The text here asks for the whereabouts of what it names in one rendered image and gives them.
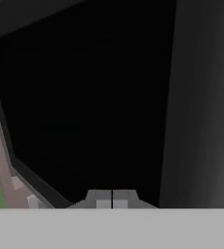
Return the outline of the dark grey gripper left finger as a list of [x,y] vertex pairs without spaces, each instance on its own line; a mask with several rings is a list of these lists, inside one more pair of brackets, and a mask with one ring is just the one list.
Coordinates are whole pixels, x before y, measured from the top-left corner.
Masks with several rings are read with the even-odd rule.
[[110,209],[112,195],[109,190],[88,190],[85,199],[71,205],[73,209]]

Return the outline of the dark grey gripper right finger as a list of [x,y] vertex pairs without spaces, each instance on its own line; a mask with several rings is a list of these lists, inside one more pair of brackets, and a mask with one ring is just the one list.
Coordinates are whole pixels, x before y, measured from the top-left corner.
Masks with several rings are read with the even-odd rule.
[[112,205],[114,209],[154,209],[155,206],[141,200],[136,190],[114,190]]

